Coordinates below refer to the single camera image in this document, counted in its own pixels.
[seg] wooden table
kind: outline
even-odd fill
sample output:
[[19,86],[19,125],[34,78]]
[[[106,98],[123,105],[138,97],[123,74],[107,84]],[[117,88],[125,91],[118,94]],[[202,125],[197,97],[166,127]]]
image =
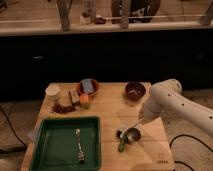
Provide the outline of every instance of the wooden table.
[[[75,83],[57,83],[61,88],[60,103],[69,105],[68,91],[76,87]],[[90,108],[78,107],[68,114],[52,114],[54,102],[46,97],[43,101],[36,127],[46,117],[83,117],[99,116],[101,120],[101,171],[134,170],[173,170],[175,165],[169,148],[161,118],[139,125],[142,138],[133,145],[127,145],[123,153],[117,151],[119,140],[115,134],[121,125],[129,125],[138,120],[139,110],[149,96],[150,83],[143,83],[146,94],[138,102],[131,102],[124,97],[126,83],[100,83],[96,96],[91,100]],[[22,171],[29,170],[34,144],[30,143],[22,163]]]

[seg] bottle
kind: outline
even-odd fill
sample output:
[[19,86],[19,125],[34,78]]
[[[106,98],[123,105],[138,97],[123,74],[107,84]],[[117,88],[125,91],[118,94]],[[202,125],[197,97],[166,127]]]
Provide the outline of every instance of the bottle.
[[96,18],[95,0],[84,0],[84,12],[90,15],[91,22]]

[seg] green handle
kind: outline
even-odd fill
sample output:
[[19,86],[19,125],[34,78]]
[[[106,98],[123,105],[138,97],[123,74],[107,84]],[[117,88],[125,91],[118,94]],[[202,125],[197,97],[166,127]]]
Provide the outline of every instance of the green handle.
[[120,143],[119,143],[119,145],[118,145],[118,151],[119,152],[123,152],[124,149],[125,149],[125,139],[122,138],[121,141],[120,141]]

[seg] cabinet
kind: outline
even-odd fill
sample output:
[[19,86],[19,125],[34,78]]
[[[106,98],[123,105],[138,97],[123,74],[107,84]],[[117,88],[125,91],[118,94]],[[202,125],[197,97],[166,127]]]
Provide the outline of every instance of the cabinet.
[[43,98],[50,82],[168,78],[212,88],[212,29],[1,37],[0,100]]

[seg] white cup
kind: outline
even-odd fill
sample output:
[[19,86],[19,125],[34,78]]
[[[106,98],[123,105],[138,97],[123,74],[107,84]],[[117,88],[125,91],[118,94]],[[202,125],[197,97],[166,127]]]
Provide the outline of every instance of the white cup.
[[50,84],[45,90],[46,96],[52,101],[57,101],[60,98],[60,87],[56,84]]

